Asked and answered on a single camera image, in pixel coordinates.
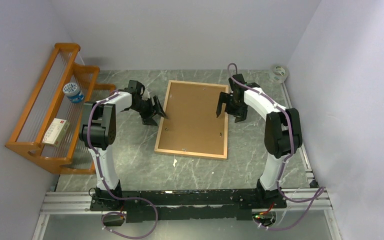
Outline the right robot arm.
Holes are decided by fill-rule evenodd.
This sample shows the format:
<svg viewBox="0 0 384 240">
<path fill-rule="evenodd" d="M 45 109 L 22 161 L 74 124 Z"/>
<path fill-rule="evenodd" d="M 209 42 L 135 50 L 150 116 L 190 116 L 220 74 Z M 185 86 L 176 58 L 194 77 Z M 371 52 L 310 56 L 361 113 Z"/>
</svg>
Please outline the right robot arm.
<svg viewBox="0 0 384 240">
<path fill-rule="evenodd" d="M 256 204 L 266 208 L 282 195 L 281 178 L 285 165 L 303 144 L 299 112 L 278 104 L 255 82 L 246 83 L 242 74 L 234 74 L 228 81 L 231 91 L 219 94 L 216 116 L 225 112 L 234 116 L 238 123 L 246 120 L 248 108 L 252 108 L 265 121 L 267 161 L 254 196 Z"/>
</svg>

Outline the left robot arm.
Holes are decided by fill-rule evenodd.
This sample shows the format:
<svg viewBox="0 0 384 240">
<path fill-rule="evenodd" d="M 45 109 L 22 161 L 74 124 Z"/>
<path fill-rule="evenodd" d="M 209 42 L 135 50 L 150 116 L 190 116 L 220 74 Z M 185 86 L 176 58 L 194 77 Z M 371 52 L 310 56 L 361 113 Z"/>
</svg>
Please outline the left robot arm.
<svg viewBox="0 0 384 240">
<path fill-rule="evenodd" d="M 139 113 L 146 126 L 157 126 L 155 116 L 168 117 L 159 98 L 150 95 L 137 80 L 130 80 L 127 87 L 116 89 L 101 100 L 83 104 L 78 137 L 93 159 L 97 177 L 95 195 L 103 198 L 104 205 L 110 210 L 119 209 L 124 200 L 112 145 L 117 136 L 117 114 L 128 111 Z"/>
</svg>

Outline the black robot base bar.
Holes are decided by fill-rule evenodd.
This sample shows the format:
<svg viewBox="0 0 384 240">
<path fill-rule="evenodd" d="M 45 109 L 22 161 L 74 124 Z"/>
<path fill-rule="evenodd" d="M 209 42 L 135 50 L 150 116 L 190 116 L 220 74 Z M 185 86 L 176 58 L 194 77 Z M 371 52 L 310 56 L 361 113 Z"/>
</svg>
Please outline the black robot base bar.
<svg viewBox="0 0 384 240">
<path fill-rule="evenodd" d="M 285 209 L 282 196 L 261 199 L 256 188 L 199 190 L 124 190 L 123 200 L 105 200 L 94 193 L 92 212 L 123 212 L 127 223 L 144 221 L 229 219 L 250 220 L 267 210 Z"/>
</svg>

